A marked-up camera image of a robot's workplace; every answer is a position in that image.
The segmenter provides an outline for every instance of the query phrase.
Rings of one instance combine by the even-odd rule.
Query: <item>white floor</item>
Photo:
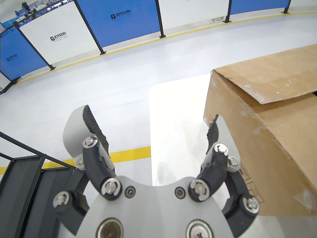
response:
[[[110,152],[150,146],[149,90],[156,84],[208,74],[242,60],[317,43],[317,15],[293,15],[215,27],[67,67],[0,95],[0,130],[52,155],[70,159],[62,131],[72,110],[89,104]],[[1,151],[29,155],[0,139]],[[116,165],[117,174],[151,184],[150,158]],[[7,161],[0,159],[0,167]]]

